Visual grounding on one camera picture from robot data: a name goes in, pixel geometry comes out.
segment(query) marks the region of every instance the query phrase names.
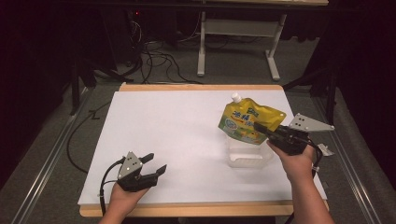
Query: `wooden table edge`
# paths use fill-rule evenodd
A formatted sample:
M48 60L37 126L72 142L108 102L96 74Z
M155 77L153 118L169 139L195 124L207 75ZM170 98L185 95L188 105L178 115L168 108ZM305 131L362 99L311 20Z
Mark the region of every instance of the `wooden table edge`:
M329 209L327 200L323 200ZM99 204L81 205L83 217L101 217ZM157 203L139 204L128 217L274 217L289 216L292 201L246 203Z
M119 91L283 91L279 85L136 85L122 83Z

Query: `clear plastic container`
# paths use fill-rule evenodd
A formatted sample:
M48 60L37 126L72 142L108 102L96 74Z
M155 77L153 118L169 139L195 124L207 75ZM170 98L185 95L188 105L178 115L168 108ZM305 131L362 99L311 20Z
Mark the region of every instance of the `clear plastic container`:
M227 136L228 164L233 168L263 168L274 157L266 141L257 146Z

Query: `cable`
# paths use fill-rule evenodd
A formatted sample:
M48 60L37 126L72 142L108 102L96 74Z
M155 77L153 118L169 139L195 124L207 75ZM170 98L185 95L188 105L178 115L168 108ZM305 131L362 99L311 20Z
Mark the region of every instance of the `cable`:
M149 49L149 45L157 44L157 43L160 43L161 45L159 47L156 47L155 49ZM163 43L164 43L164 41L157 41L157 40L149 41L146 43L146 51L155 51L155 50L161 49L161 48L163 48Z
M151 68L152 68L152 67L164 65L166 62L169 62L170 64L169 64L168 67L166 68L166 75L167 75L167 77L168 77L171 81L176 82L176 83L203 84L202 82L199 82L199 81L189 80L189 79L184 78L184 77L180 74L180 68L179 68L179 66L178 66L178 64L177 64L177 62L176 62L176 60L175 60L175 58L174 58L171 54L162 53L162 52L160 52L160 51L158 51L158 50L149 51L147 48L146 48L146 51L144 51L143 53L148 55L148 59L147 59L147 61L146 61L146 64L147 64L148 66L150 66L150 72L151 72ZM161 58L161 59L163 59L163 62L154 65L154 64L153 64L153 59L155 59L155 58ZM172 78L169 77L168 71L169 71L169 69L170 69L170 67L171 67L172 65L174 65L174 66L177 68L177 75L182 79L182 81L175 81L175 80L173 80ZM148 83L148 78L149 78L149 76L144 77L144 80L143 80L143 81L144 81L145 83Z
M107 69L107 68L101 66L100 64L97 64L95 62L91 62L87 59L84 59L85 62L88 63L90 66L92 66L93 68L100 70L101 72L108 75L108 77L104 77L97 73L94 73L94 75L96 77L99 77L102 79L115 78L116 80L122 81L122 82L133 82L134 80L127 78L127 76L129 76L129 75L135 73L136 71L138 71L139 69L141 69L141 67L143 65L143 61L142 61L140 54L141 54L141 51L143 50L144 42L142 40L145 38L145 35L143 34L140 24L137 23L136 21L134 21L133 16L131 14L132 12L129 10L126 10L126 13L128 16L128 22L129 22L129 26L130 26L129 27L130 35L128 37L131 42L131 49L132 49L132 53L133 53L132 61L134 63L134 67L123 74L119 74L117 71Z
M112 182L117 182L117 180L109 180L109 181L106 181L106 182L104 183L104 185L105 185L105 184L108 184L108 183L112 183Z
M99 200L100 200L100 206L101 206L101 208L102 208L102 214L103 214L103 216L104 216L105 213L106 213L106 206L105 206L105 190L103 189L103 186L104 186L106 183L109 182L109 181L105 182L105 181L106 181L106 177L107 177L107 175L108 175L108 172L110 172L111 169L113 169L116 165L123 164L124 161L125 161L125 157L122 157L122 159L120 159L119 161L114 162L110 167L108 167L108 169L107 169L106 172L105 172L105 175L103 176L102 183L101 183L100 189L99 189Z
M181 43L181 42L184 42L184 41L188 41L188 40L194 39L197 36L200 36L200 35L196 35L195 33L197 32L199 24L200 24L200 21L201 21L201 13L202 12L198 13L198 21L197 21L197 23L195 25L195 29L194 29L194 31L192 31L191 35L189 37L185 38L185 39L178 40L177 41L178 43Z
M285 224L289 224L294 220L294 213L291 213L291 215L289 216L288 220L286 220Z
M228 37L231 41L233 41L233 42L235 42L235 43L242 43L242 44L251 44L251 43L258 42L258 41L260 41L261 39L263 39L262 36L253 36L253 37L251 37L251 38L252 38L251 40L244 41L244 40L242 40L242 39L235 39L235 38L233 38L232 36L229 36L229 35L227 35L227 37Z
M209 39L210 36L212 36L212 37L215 37L215 36L223 37L223 35L209 35L207 38ZM225 46L227 46L227 44L228 44L229 41L230 41L229 38L221 38L220 40L223 40L223 39L225 39L225 43L223 43L220 47L210 47L209 45L207 45L207 42L208 42L208 41L205 42L205 47L207 47L207 48L209 48L209 49L222 49L222 48L224 48Z
M147 55L148 55L148 60L150 60L150 67L148 70L148 75L146 77L143 74L143 66L140 68L140 72L142 73L142 78L143 78L142 84L145 84L145 83L149 84L149 76L151 75L151 71L152 71L152 57L151 57L151 54L149 53L149 51L147 51Z
M71 140L72 140L73 135L76 133L77 129L78 129L79 127L81 127L81 125L82 125L85 121L87 121L87 119L90 118L91 115L93 115L94 113L96 113L97 111L99 111L100 109L102 109L103 107L105 107L106 105L109 105L110 103L111 103L111 101L109 101L109 102L105 103L104 105L99 106L99 108L97 108L97 109L91 111L91 112L90 112L90 115L87 116L82 122L79 123L79 125L78 125L78 126L73 130L73 132L70 134L69 139L67 139L67 144L66 144L67 159L69 159L70 163L72 163L72 165L73 165L74 167L76 167L78 170L80 170L82 173L87 174L88 171L84 170L83 168L79 167L77 164L75 164L75 163L73 162L73 159L72 159L72 157L70 156L70 142L71 142Z

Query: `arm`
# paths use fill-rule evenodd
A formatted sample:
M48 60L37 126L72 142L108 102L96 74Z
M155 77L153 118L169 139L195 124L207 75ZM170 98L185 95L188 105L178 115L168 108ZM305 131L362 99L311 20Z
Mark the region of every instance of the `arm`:
M301 155L289 156L267 141L279 156L291 183L296 223L334 223L312 178L312 160L315 149L307 146Z
M115 183L111 191L110 203L105 215L99 223L121 223L125 217L131 213L137 202L149 189L142 189L138 192L124 191L119 184Z

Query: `metal rail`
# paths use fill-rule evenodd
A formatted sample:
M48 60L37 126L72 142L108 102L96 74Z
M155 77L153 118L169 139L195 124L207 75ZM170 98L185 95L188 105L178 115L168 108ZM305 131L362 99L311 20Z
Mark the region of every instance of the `metal rail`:
M326 119L325 116L325 105L323 102L317 98L313 97L314 105L318 108L319 114L322 119ZM335 143L335 150L339 158L341 159L341 167L344 170L346 175L346 179L349 182L349 185L355 194L356 200L358 201L359 206L361 207L361 211L363 212L364 217L369 224L380 224L382 223L379 219L378 214L375 211L375 208L370 200L369 195L367 194L366 187L361 182L358 174L355 171L355 168L350 161L347 151L345 150L341 140L339 139L337 132L330 132L332 140Z
M82 101L80 107L74 115L70 116L69 120L64 125L64 128L62 129L61 134L56 140L55 145L53 146L49 156L47 157L47 160L44 162L40 173L37 175L35 182L27 193L25 199L23 200L23 203L21 204L20 209L18 210L11 223L26 223L27 219L33 211L33 208L35 207L35 203L37 202L38 198L41 195L41 192L43 191L48 180L50 179L50 175L52 174L53 169L55 168L59 158L62 155L64 149L64 142L70 135L70 131L78 117L78 114L81 112L81 108L85 105L91 93L92 91L89 91L87 88L84 88L84 90L82 91Z

